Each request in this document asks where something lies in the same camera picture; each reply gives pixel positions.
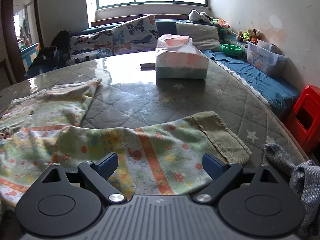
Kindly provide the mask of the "floral patterned baby shirt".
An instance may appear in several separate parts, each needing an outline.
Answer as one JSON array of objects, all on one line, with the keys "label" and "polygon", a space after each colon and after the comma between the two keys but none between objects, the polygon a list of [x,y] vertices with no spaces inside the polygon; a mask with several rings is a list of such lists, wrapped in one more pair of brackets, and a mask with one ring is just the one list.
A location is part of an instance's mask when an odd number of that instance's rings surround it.
[{"label": "floral patterned baby shirt", "polygon": [[56,85],[12,100],[1,111],[1,209],[15,207],[53,163],[75,168],[83,161],[118,155],[110,183],[125,196],[184,194],[210,183],[202,156],[245,164],[249,148],[213,111],[142,128],[80,127],[93,106],[100,79]]}]

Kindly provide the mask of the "black clothes pile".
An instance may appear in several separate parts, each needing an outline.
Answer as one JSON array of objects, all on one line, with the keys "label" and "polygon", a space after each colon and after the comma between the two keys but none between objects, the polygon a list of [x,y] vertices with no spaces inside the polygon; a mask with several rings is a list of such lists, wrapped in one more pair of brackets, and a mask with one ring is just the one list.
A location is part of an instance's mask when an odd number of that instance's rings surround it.
[{"label": "black clothes pile", "polygon": [[71,33],[69,31],[60,31],[49,47],[42,48],[39,51],[25,73],[25,79],[65,67],[69,58],[70,37]]}]

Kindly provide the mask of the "grey knitted cloth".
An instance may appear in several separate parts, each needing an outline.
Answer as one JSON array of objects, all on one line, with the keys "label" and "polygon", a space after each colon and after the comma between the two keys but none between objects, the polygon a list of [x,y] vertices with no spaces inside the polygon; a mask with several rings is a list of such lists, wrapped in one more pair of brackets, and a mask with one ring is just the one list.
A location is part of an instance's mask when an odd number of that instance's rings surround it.
[{"label": "grey knitted cloth", "polygon": [[295,165],[277,144],[264,145],[263,162],[282,176],[304,206],[305,216],[298,230],[299,237],[307,239],[319,235],[319,166],[311,159]]}]

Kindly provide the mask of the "quilted star table cover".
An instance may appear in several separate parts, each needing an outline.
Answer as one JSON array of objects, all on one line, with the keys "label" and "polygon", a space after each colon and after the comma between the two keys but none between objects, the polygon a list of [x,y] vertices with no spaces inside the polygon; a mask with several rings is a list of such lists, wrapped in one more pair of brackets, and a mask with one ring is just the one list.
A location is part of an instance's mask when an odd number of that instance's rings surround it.
[{"label": "quilted star table cover", "polygon": [[283,123],[253,89],[214,61],[204,80],[157,79],[142,70],[154,53],[106,57],[53,70],[1,91],[1,109],[58,84],[101,79],[93,102],[81,123],[87,128],[137,128],[214,111],[252,151],[249,166],[261,163],[264,145],[280,145],[296,164],[308,157]]}]

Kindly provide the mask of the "red plastic stool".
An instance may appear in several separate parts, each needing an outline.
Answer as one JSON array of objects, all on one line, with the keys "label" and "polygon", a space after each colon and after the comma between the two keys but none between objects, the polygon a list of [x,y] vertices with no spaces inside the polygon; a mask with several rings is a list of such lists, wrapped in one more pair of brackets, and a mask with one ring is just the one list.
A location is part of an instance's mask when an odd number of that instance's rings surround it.
[{"label": "red plastic stool", "polygon": [[284,124],[306,154],[319,143],[319,87],[307,85]]}]

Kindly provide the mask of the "blue bench sheet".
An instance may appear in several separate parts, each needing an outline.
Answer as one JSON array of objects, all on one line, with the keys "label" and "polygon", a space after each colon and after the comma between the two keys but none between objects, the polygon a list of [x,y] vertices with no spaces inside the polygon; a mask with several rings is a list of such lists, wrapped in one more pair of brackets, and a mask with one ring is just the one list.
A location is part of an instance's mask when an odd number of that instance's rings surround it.
[{"label": "blue bench sheet", "polygon": [[298,89],[282,77],[269,77],[246,62],[247,44],[238,42],[234,36],[227,34],[222,44],[240,47],[242,54],[228,56],[222,51],[213,50],[204,50],[203,53],[241,81],[277,116],[282,116],[295,104],[300,96]]}]

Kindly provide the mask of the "flat grey remote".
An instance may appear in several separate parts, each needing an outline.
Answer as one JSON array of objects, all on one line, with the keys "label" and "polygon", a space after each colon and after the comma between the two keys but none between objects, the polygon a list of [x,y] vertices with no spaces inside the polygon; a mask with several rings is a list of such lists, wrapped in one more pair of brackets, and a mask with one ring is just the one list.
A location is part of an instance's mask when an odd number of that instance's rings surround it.
[{"label": "flat grey remote", "polygon": [[140,67],[141,67],[141,69],[154,70],[155,69],[155,63],[141,63]]}]

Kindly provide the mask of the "green plastic bowl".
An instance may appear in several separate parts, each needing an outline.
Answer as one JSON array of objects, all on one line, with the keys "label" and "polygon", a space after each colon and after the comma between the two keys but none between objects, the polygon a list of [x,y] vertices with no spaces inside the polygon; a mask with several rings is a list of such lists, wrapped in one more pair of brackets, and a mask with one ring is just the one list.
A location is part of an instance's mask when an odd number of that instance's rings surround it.
[{"label": "green plastic bowl", "polygon": [[240,56],[243,53],[241,47],[233,44],[222,44],[221,50],[227,56]]}]

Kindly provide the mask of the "tissue pack on table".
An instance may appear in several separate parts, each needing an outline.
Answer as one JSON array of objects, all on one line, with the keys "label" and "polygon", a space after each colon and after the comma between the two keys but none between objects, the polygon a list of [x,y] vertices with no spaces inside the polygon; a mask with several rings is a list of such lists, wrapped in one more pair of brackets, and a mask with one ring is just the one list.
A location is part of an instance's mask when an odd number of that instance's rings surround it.
[{"label": "tissue pack on table", "polygon": [[155,71],[158,79],[200,79],[207,76],[209,59],[189,36],[165,34],[158,38]]}]

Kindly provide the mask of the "clear plastic storage box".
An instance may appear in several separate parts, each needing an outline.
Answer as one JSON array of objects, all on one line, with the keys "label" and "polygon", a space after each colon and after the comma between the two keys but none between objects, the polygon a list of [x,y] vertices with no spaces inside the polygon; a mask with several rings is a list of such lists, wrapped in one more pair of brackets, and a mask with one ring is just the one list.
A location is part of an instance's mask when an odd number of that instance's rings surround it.
[{"label": "clear plastic storage box", "polygon": [[274,44],[262,40],[258,40],[257,44],[247,44],[247,62],[267,76],[280,77],[287,59]]}]

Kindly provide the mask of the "grey plain cushion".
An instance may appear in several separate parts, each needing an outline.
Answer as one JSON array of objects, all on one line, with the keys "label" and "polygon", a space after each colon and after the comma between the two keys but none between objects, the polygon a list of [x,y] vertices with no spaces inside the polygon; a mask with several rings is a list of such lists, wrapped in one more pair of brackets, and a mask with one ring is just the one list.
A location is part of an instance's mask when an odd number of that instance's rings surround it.
[{"label": "grey plain cushion", "polygon": [[177,22],[176,30],[178,35],[192,38],[193,46],[200,51],[221,51],[218,28],[213,25]]}]

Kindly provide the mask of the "small plush toys pile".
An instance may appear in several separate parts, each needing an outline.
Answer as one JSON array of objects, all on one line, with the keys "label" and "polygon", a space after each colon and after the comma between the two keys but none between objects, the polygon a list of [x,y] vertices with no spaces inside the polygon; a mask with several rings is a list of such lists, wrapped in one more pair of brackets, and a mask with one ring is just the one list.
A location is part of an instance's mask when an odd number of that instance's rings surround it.
[{"label": "small plush toys pile", "polygon": [[257,44],[258,42],[258,37],[260,36],[261,32],[257,29],[247,29],[247,31],[242,32],[242,31],[238,31],[237,35],[236,35],[236,40],[238,42],[251,42],[253,44]]}]

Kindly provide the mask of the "butterfly print cushion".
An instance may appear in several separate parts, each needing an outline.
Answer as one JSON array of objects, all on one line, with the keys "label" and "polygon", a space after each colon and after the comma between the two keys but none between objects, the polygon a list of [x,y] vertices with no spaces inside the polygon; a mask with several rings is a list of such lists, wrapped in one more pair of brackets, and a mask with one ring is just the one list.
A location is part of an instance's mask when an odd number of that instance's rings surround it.
[{"label": "butterfly print cushion", "polygon": [[143,16],[112,29],[72,36],[69,40],[69,58],[66,65],[115,55],[152,51],[156,48],[158,38],[154,15]]}]

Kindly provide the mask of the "white plush toy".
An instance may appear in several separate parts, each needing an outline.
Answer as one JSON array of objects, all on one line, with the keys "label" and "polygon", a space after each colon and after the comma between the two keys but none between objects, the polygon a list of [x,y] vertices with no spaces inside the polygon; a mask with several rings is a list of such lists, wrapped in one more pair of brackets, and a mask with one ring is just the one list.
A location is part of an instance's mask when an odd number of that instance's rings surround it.
[{"label": "white plush toy", "polygon": [[206,23],[212,22],[212,18],[208,16],[204,11],[198,12],[195,9],[193,9],[189,13],[189,20],[193,22],[206,22]]}]

